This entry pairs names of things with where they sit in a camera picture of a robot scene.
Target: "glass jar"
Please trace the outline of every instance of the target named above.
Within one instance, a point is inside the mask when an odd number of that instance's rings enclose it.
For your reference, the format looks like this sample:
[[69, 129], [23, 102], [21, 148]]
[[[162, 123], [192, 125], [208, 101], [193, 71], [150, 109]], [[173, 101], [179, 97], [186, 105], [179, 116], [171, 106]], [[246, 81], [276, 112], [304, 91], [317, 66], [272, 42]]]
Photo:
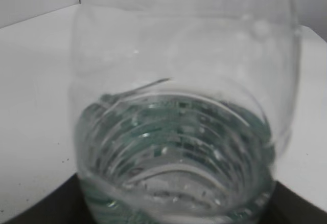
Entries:
[[298, 67], [292, 0], [82, 0], [71, 121], [95, 220], [256, 223]]

